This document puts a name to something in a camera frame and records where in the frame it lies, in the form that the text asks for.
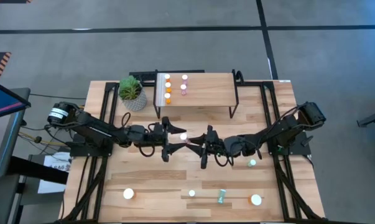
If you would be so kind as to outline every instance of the green object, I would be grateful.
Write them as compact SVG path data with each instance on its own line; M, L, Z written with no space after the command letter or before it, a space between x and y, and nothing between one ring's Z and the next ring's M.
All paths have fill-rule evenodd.
M119 81L119 97L123 100L134 100L142 91L142 87L133 76Z
M225 199L225 194L226 194L226 190L220 189L218 203L223 204L223 200Z

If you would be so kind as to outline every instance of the succulent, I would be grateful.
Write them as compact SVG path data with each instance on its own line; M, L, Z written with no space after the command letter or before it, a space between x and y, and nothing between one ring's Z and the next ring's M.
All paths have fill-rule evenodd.
M119 82L119 97L123 100L134 100L142 91L139 81L133 76L123 79Z

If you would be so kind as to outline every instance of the paper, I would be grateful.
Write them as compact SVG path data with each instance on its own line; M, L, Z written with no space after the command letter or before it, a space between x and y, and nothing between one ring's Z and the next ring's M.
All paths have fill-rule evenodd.
M69 152L56 152L55 154L53 154L53 156L45 156L44 166L68 172L71 166L70 162L68 161L69 158ZM63 192L64 190L64 184L40 180L38 194Z

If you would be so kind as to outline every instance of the wooden tabletop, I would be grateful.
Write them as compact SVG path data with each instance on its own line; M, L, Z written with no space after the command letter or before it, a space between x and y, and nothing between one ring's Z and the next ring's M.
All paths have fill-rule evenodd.
M171 103L165 103L165 73L157 74L157 106L236 106L232 73L168 73L170 75ZM188 75L186 95L180 86L182 75Z
M104 94L104 81L91 82L85 111L95 117L100 116ZM296 105L290 82L274 81L280 113ZM121 126L125 112L131 112L129 124L158 121L152 107L153 87L146 87L147 106L137 112L128 111L118 99L115 126ZM168 108L163 116L168 116L173 125L187 130L188 136L199 136L206 132L208 124L213 126L220 138L231 135L256 133L266 128L261 92L258 87L239 87L239 108L230 119L228 108L188 107ZM109 107L106 121L109 119ZM179 135L170 135L170 142L180 142ZM161 148L155 154L143 157L136 147L127 149L114 146L109 158L99 222L259 222L282 221L279 193L272 157L267 153L267 145L261 148L263 160L254 155L240 156L234 160L234 167L219 167L214 158L208 158L208 166L200 169L200 158L183 148L174 153L165 163L161 159ZM250 159L257 161L249 168ZM313 211L324 216L313 168L302 156L290 156L296 188ZM85 158L73 160L65 191L65 213L74 207L75 197ZM90 161L86 168L81 192L85 191ZM123 198L123 190L132 188L136 196L132 200ZM220 205L217 198L220 189L226 189L225 202ZM188 191L194 190L191 198ZM285 189L289 213L293 217L293 206L288 190ZM262 197L260 206L251 205L248 198L252 194ZM91 197L88 217L93 215Z

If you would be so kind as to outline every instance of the potted plant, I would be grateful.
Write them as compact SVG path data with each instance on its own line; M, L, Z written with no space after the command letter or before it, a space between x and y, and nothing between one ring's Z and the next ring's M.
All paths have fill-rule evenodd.
M125 107L131 111L143 109L147 104L143 86L133 76L129 76L119 82L119 97Z

